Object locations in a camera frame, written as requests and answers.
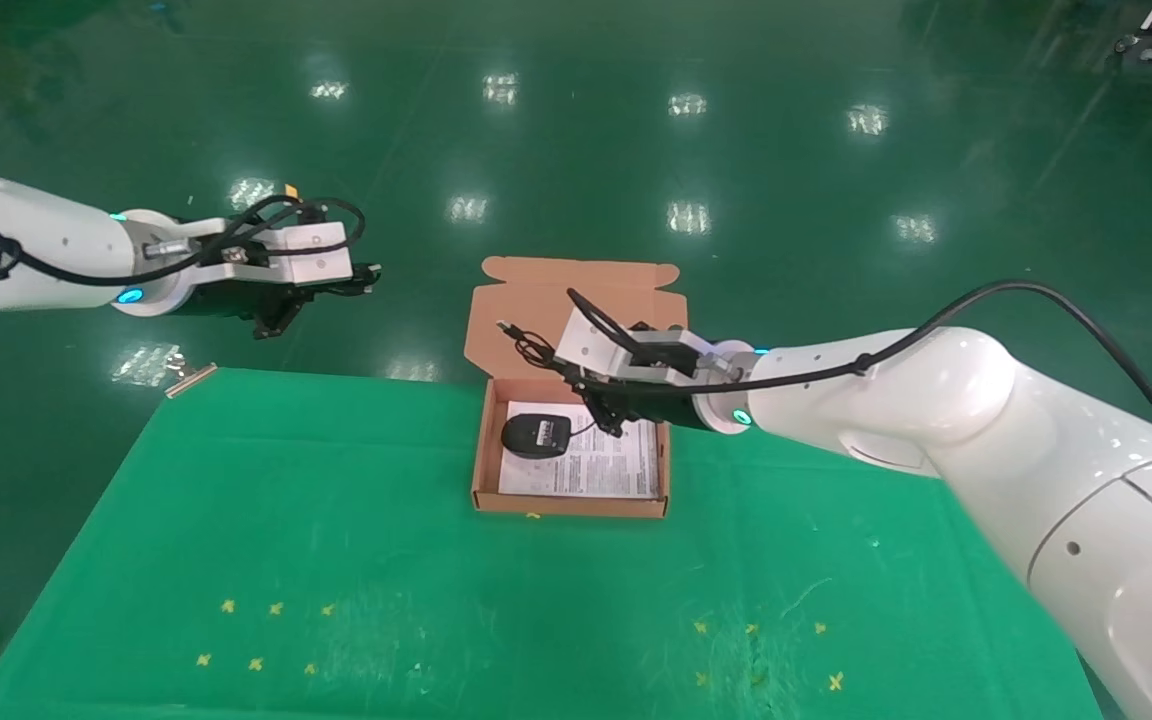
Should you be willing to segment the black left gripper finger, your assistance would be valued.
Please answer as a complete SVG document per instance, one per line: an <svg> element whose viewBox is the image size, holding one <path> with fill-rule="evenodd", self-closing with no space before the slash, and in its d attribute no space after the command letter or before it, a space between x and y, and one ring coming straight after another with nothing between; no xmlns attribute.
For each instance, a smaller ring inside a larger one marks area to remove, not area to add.
<svg viewBox="0 0 1152 720"><path fill-rule="evenodd" d="M262 300L253 310L255 340L283 336L302 306L303 300Z"/></svg>
<svg viewBox="0 0 1152 720"><path fill-rule="evenodd" d="M374 286L381 279L381 265L379 264L355 264L353 265L353 276L343 281L334 281L320 286L321 293L329 293L338 297L358 297L374 291Z"/></svg>

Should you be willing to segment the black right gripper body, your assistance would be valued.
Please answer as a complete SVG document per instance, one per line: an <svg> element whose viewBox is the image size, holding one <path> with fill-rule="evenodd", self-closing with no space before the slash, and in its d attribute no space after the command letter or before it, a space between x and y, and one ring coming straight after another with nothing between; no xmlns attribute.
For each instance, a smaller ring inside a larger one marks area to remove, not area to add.
<svg viewBox="0 0 1152 720"><path fill-rule="evenodd" d="M607 406L621 420L650 420L673 427L699 429L692 397L664 395L652 384L613 384L607 391Z"/></svg>

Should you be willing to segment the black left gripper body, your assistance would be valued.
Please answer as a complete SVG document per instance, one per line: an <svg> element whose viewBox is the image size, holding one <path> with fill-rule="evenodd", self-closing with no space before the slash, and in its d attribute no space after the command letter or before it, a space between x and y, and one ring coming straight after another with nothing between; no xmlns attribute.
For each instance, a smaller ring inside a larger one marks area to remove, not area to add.
<svg viewBox="0 0 1152 720"><path fill-rule="evenodd" d="M230 316L253 323L253 310L262 300L314 300L320 290L314 287L259 282L218 282L198 285L189 295L191 316Z"/></svg>

